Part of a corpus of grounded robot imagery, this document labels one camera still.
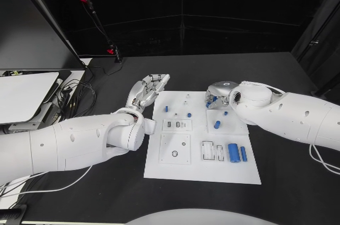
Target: blue battery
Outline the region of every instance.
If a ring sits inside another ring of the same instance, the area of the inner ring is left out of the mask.
[[[230,162],[232,162],[232,163],[241,162],[238,144],[235,144],[235,143],[229,144],[229,145],[228,145],[228,149],[229,149]]]
[[[216,121],[216,124],[215,124],[215,128],[217,129],[219,128],[219,126],[220,126],[220,121]]]
[[[243,146],[241,146],[241,154],[242,154],[242,160],[243,160],[243,162],[246,162],[248,161],[248,159],[246,159],[246,149],[245,149]]]

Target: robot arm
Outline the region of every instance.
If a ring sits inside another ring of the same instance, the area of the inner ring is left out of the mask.
[[[242,82],[226,90],[229,94],[223,93],[241,120],[284,138],[340,150],[340,106],[278,89],[277,94],[268,87]],[[216,107],[217,103],[209,105],[210,109]]]
[[[137,150],[144,134],[153,134],[156,121],[143,117],[148,106],[164,90],[168,75],[148,85],[132,88],[128,100],[138,104],[112,114],[78,117],[30,132],[0,136],[0,185],[45,171],[82,169],[114,156]]]

